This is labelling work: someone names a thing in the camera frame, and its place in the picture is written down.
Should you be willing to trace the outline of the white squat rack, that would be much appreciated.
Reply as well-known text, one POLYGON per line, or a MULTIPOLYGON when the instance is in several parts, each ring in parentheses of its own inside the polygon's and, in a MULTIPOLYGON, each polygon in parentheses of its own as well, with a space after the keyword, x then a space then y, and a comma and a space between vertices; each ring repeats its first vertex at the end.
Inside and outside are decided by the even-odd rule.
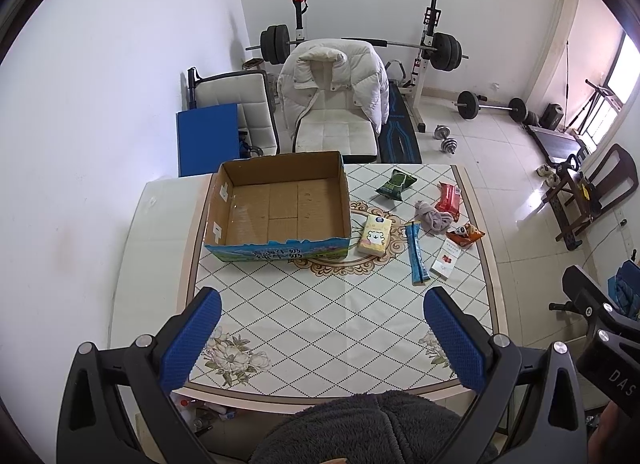
POLYGON ((424 12, 419 43, 353 38, 352 36, 342 36, 342 40, 366 42, 374 47, 402 47, 416 50, 412 71, 408 76, 407 74, 404 76, 404 87, 409 88, 412 104, 416 106, 424 88, 427 67, 449 72, 457 69, 464 58, 460 43, 452 35, 436 31, 440 16, 442 11, 437 7, 437 0, 431 0, 424 12))

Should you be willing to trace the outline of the orange panda snack bag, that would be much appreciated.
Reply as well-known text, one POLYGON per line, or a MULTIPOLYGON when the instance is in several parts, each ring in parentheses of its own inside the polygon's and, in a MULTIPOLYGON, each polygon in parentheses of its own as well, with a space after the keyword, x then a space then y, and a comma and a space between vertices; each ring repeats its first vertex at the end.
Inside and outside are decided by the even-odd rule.
POLYGON ((485 232, 471 223, 466 223, 447 232, 447 238, 456 243, 458 247, 468 247, 484 236, 485 232))

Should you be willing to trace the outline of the dark fleece clothing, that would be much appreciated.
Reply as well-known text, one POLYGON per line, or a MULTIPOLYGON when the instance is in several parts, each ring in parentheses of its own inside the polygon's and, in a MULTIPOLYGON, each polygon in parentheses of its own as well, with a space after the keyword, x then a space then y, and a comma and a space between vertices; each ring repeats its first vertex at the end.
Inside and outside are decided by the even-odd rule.
POLYGON ((359 394, 318 404, 276 426, 252 463, 427 463, 460 415, 408 392, 359 394))

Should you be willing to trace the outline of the blue flat board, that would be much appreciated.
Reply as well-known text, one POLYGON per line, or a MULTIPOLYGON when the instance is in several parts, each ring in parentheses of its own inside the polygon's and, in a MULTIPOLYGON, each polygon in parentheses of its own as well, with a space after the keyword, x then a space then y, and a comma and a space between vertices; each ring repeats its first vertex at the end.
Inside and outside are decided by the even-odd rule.
POLYGON ((240 158, 238 105, 224 104, 176 114, 178 176, 216 173, 240 158))

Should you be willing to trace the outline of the floor barbell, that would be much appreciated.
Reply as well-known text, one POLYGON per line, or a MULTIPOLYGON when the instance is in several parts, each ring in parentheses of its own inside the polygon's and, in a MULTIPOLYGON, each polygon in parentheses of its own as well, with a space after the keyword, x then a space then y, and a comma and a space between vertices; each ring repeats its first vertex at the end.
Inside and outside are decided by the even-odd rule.
POLYGON ((525 102, 521 98, 512 98, 506 105, 489 105, 487 102, 481 102, 478 96, 470 91, 461 92, 454 106, 464 120, 475 119, 480 110, 504 111, 516 123, 522 123, 528 114, 525 102))

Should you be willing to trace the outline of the chrome dumbbell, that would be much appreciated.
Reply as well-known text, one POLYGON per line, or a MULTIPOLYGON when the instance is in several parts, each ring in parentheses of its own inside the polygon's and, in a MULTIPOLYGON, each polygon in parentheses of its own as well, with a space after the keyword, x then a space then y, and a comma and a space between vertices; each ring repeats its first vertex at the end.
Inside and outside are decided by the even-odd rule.
POLYGON ((444 139, 440 144, 440 151, 448 154, 454 154, 456 152, 457 146, 458 146, 457 140, 452 137, 449 137, 444 139))
POLYGON ((433 137, 435 139, 444 140, 447 139, 451 134, 450 128, 446 125, 437 125, 433 132, 433 137))

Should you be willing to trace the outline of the pale purple cloth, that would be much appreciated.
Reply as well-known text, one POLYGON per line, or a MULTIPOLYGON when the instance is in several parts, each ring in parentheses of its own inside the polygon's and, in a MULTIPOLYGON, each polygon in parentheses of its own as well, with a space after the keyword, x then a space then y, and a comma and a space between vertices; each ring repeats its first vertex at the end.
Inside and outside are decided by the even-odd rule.
POLYGON ((436 210, 434 206, 425 201, 416 201, 414 205, 414 218, 418 221, 427 236, 437 236, 446 233, 454 217, 448 212, 436 210))

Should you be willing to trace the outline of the black blue exercise mat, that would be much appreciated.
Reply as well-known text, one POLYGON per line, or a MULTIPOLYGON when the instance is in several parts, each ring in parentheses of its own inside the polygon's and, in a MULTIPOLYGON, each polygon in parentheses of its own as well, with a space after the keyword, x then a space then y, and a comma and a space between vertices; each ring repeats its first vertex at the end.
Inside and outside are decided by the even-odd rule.
POLYGON ((387 122, 378 136, 378 154, 382 163, 421 164, 421 152, 405 98, 396 84, 390 83, 387 122))

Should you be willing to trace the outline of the white red cigarette box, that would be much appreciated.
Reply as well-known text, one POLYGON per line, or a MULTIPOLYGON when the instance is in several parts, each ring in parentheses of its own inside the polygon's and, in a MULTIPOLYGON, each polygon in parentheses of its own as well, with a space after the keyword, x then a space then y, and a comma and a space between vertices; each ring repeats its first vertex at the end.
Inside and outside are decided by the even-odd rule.
POLYGON ((454 271, 461 253, 461 247, 457 243, 446 239, 431 265, 431 272, 436 273, 439 278, 448 279, 454 271))

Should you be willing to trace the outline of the dark wooden chair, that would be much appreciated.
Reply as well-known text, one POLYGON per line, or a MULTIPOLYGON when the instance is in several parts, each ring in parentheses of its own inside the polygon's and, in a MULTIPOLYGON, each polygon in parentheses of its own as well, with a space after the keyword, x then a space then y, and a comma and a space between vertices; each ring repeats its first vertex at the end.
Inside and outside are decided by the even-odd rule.
POLYGON ((550 188, 542 203, 549 204, 569 251, 582 245, 579 237, 593 223, 622 204, 639 188, 639 174, 631 154, 618 143, 606 151, 590 174, 582 172, 571 154, 556 170, 559 183, 550 188))

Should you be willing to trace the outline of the yellow tissue pack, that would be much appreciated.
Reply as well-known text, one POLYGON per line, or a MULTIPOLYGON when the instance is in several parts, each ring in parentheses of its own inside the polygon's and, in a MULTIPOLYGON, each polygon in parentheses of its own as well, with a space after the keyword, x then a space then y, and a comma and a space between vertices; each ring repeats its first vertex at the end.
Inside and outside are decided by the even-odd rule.
POLYGON ((364 222, 357 251, 375 257, 384 256, 390 243, 392 226, 390 219, 370 214, 364 222))

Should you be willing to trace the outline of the cardboard box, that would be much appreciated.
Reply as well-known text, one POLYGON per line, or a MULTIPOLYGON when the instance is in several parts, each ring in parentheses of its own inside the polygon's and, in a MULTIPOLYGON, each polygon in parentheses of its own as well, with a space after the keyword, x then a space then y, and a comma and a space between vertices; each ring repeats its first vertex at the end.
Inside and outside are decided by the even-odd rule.
POLYGON ((227 161, 214 177, 204 247, 226 263, 342 259, 349 203, 337 151, 227 161))

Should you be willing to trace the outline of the blue long snack packet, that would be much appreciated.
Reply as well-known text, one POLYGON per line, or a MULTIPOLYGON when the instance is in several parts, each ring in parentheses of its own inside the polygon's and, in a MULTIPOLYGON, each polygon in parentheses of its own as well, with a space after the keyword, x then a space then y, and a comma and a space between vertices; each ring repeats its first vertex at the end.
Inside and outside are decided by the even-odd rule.
POLYGON ((431 279, 423 262, 419 235, 420 225, 418 223, 412 221, 411 223, 405 224, 405 236, 408 244, 411 281, 413 285, 422 285, 431 279))

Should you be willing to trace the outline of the red wet wipes pack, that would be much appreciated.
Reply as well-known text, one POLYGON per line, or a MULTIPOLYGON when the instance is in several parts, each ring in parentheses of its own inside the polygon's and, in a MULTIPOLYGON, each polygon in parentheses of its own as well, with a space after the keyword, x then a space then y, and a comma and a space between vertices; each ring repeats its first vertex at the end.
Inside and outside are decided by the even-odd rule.
POLYGON ((439 183, 439 199, 435 209, 440 213, 448 213, 454 221, 460 217, 462 203, 461 190, 455 184, 439 183))

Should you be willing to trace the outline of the green snack bag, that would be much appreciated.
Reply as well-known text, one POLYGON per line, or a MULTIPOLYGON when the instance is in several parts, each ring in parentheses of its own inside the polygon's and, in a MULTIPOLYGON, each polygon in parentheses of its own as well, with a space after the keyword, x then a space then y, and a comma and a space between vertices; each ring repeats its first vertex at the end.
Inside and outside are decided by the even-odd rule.
POLYGON ((382 197, 394 201, 402 200, 402 193, 409 189, 416 182, 416 177, 402 172, 400 169, 393 169, 392 175, 376 192, 382 197))

